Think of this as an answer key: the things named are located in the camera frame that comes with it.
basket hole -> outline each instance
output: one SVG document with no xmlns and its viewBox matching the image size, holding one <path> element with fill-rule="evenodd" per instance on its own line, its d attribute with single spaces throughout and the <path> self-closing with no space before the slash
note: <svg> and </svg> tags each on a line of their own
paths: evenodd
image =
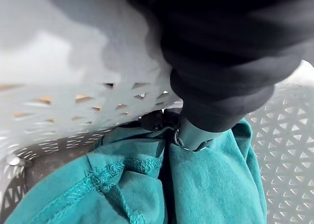
<svg viewBox="0 0 314 224">
<path fill-rule="evenodd" d="M 72 117 L 72 121 L 76 121 L 76 120 L 79 120 L 79 119 L 82 119 L 84 117 L 81 117 L 81 116 L 73 116 Z"/>
<path fill-rule="evenodd" d="M 102 110 L 102 107 L 101 106 L 95 106 L 95 107 L 93 107 L 93 110 L 100 111 L 100 110 Z"/>
<path fill-rule="evenodd" d="M 137 89 L 137 88 L 141 88 L 144 86 L 150 85 L 150 83 L 135 83 L 132 87 L 132 89 Z"/>
<path fill-rule="evenodd" d="M 157 97 L 157 99 L 167 97 L 168 95 L 169 95 L 169 92 L 165 90 L 159 97 Z"/>
<path fill-rule="evenodd" d="M 21 87 L 22 85 L 13 85 L 13 84 L 0 84 L 0 91 L 11 90 L 17 87 Z"/>
<path fill-rule="evenodd" d="M 25 104 L 30 105 L 30 106 L 37 106 L 37 107 L 47 107 L 51 105 L 51 98 L 50 97 L 38 98 L 31 102 L 27 102 Z"/>
<path fill-rule="evenodd" d="M 118 104 L 118 106 L 117 106 L 116 110 L 123 109 L 123 108 L 125 108 L 125 107 L 127 107 L 127 105 L 124 105 L 124 104 Z"/>
<path fill-rule="evenodd" d="M 106 90 L 112 90 L 115 86 L 115 83 L 104 83 L 103 86 Z"/>
<path fill-rule="evenodd" d="M 145 98 L 147 93 L 142 93 L 142 94 L 138 94 L 136 96 L 134 96 L 134 98 L 139 99 L 139 100 L 143 100 Z"/>
<path fill-rule="evenodd" d="M 92 125 L 93 122 L 85 122 L 85 123 L 82 123 L 80 124 L 81 126 L 90 126 Z"/>
<path fill-rule="evenodd" d="M 90 100 L 94 100 L 94 98 L 87 95 L 76 95 L 75 97 L 75 103 L 77 104 L 85 103 Z"/>
<path fill-rule="evenodd" d="M 27 112 L 14 112 L 13 116 L 14 116 L 15 120 L 25 120 L 27 118 L 34 116 L 34 114 L 33 113 L 27 113 Z"/>
</svg>

gray object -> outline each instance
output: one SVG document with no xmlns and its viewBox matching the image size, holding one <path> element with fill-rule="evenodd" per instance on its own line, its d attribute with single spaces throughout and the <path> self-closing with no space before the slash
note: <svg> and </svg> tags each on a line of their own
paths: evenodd
<svg viewBox="0 0 314 224">
<path fill-rule="evenodd" d="M 314 224 L 314 89 L 279 85 L 247 116 L 259 160 L 269 224 Z"/>
</svg>

white plastic laundry basket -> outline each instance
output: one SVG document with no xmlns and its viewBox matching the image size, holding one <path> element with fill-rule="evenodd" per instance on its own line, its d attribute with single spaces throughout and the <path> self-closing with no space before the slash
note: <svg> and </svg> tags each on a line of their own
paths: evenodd
<svg viewBox="0 0 314 224">
<path fill-rule="evenodd" d="M 177 97 L 156 22 L 126 0 L 0 0 L 0 10 L 2 223 L 108 130 Z M 314 70 L 304 62 L 305 71 L 247 117 L 270 224 L 314 224 Z M 13 166 L 18 158 L 32 167 Z"/>
</svg>

white plastic surface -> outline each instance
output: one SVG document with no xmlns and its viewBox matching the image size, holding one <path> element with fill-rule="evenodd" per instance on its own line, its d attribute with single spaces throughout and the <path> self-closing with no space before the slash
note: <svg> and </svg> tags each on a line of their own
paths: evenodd
<svg viewBox="0 0 314 224">
<path fill-rule="evenodd" d="M 0 0 L 0 20 L 2 223 L 27 186 L 176 96 L 155 21 L 126 0 Z M 313 71 L 303 62 L 247 117 L 269 224 L 314 224 Z M 10 153 L 36 158 L 27 182 Z"/>
</svg>

teal fabric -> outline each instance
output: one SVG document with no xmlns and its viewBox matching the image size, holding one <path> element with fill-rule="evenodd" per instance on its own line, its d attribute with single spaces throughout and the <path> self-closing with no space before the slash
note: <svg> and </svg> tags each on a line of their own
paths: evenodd
<svg viewBox="0 0 314 224">
<path fill-rule="evenodd" d="M 33 187 L 7 224 L 264 224 L 259 165 L 242 120 L 200 152 L 171 128 L 116 128 Z"/>
</svg>

